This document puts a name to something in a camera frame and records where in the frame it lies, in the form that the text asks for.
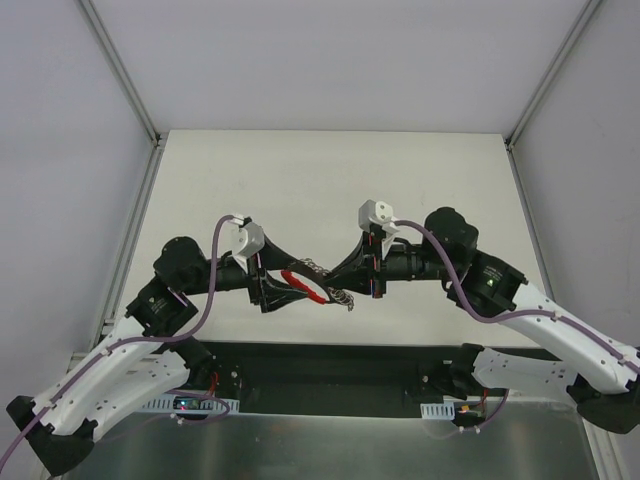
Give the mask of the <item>red handled key organizer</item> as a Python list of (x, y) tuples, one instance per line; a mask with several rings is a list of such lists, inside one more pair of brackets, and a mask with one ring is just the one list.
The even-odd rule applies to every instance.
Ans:
[(329, 270), (310, 258), (296, 259), (280, 271), (282, 279), (291, 287), (303, 291), (309, 300), (319, 305), (335, 304), (351, 312), (354, 298), (345, 290), (328, 286)]

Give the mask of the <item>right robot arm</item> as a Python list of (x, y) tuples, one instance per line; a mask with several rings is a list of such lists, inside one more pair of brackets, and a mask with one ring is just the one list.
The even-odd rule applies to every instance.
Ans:
[(362, 240), (326, 276), (329, 287), (384, 296), (392, 281), (439, 281), (474, 320), (509, 328), (551, 354), (540, 360), (464, 344), (429, 379), (446, 395), (514, 390), (576, 409), (591, 424), (627, 434), (639, 424), (639, 350), (589, 326), (505, 261), (477, 247), (479, 232), (451, 207), (424, 224), (399, 220), (384, 202), (359, 210)]

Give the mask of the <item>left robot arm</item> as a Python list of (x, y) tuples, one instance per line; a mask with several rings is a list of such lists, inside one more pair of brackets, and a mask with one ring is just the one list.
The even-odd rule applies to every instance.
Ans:
[(238, 231), (237, 248), (205, 256), (190, 237), (176, 237), (154, 262), (154, 276), (124, 317), (54, 386), (18, 396), (6, 411), (53, 477), (79, 466), (95, 445), (139, 407), (184, 385), (199, 389), (220, 377), (206, 346), (184, 326), (204, 323), (219, 291), (245, 289), (263, 312), (309, 299), (301, 282), (316, 269), (276, 248), (260, 227)]

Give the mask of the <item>left aluminium frame post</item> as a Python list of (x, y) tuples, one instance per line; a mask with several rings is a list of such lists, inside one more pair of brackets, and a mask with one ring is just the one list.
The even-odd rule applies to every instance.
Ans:
[(75, 4), (146, 137), (152, 145), (157, 146), (162, 139), (161, 132), (154, 124), (95, 3), (77, 0)]

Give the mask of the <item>aluminium frame post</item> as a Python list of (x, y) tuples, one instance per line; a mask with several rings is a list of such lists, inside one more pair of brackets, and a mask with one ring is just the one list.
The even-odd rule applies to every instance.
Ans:
[(572, 22), (568, 32), (561, 41), (542, 77), (519, 115), (510, 133), (505, 137), (505, 147), (511, 152), (527, 129), (530, 121), (541, 107), (554, 82), (562, 73), (570, 56), (577, 48), (586, 30), (605, 4), (603, 0), (588, 0), (582, 5), (578, 15)]
[(146, 137), (152, 145), (157, 146), (162, 139), (161, 132), (154, 124), (95, 3), (77, 0), (75, 4)]

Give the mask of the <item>right aluminium frame post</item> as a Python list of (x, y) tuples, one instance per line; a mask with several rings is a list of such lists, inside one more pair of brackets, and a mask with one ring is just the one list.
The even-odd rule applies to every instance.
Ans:
[(605, 4), (603, 0), (588, 0), (582, 5), (578, 15), (572, 22), (568, 32), (561, 41), (542, 77), (519, 115), (510, 133), (505, 137), (505, 147), (511, 152), (527, 129), (530, 121), (541, 107), (554, 82), (562, 73), (570, 56), (577, 48), (586, 30)]

